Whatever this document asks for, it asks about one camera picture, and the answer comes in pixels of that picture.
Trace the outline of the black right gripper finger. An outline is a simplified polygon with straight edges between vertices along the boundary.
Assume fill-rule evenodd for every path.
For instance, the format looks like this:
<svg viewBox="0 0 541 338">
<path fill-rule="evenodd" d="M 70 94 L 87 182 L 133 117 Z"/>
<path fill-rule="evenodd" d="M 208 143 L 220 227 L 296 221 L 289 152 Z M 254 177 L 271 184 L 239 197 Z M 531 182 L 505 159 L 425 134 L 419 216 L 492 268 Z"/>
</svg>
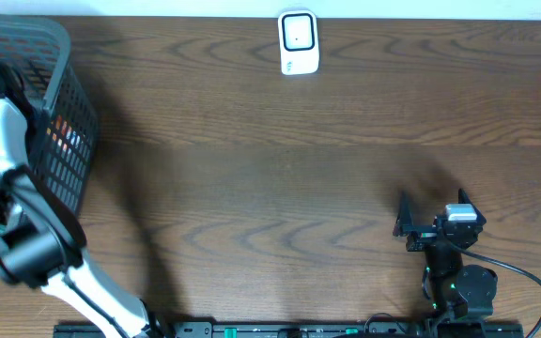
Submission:
<svg viewBox="0 0 541 338">
<path fill-rule="evenodd" d="M 472 204 L 470 197 L 467 195 L 464 189 L 460 188 L 457 192 L 457 202 L 459 204 Z"/>
<path fill-rule="evenodd" d="M 413 218 L 410 209 L 410 201 L 405 192 L 400 194 L 393 236 L 404 237 L 413 230 Z"/>
</svg>

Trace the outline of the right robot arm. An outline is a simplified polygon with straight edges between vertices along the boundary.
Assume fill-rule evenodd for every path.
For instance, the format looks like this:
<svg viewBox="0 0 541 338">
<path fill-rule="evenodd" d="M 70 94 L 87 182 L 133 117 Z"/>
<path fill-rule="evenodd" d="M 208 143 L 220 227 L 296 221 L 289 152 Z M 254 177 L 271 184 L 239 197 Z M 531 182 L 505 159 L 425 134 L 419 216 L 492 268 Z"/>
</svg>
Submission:
<svg viewBox="0 0 541 338">
<path fill-rule="evenodd" d="M 393 235 L 404 237 L 406 250 L 425 255 L 425 294 L 439 314 L 458 319 L 482 319 L 493 314 L 498 277 L 491 270 L 463 263 L 462 252 L 477 240 L 487 220 L 460 189 L 428 225 L 414 221 L 411 202 L 400 197 Z"/>
</svg>

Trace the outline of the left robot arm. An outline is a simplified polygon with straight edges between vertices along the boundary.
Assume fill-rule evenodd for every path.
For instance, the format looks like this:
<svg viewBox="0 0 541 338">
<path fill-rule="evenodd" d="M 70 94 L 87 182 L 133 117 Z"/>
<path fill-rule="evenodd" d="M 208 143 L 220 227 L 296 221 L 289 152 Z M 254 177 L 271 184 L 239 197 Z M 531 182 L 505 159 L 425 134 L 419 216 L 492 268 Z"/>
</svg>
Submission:
<svg viewBox="0 0 541 338">
<path fill-rule="evenodd" d="M 0 278 L 63 300 L 106 337 L 159 337 L 157 320 L 90 257 L 78 222 L 95 120 L 37 107 L 0 62 Z"/>
</svg>

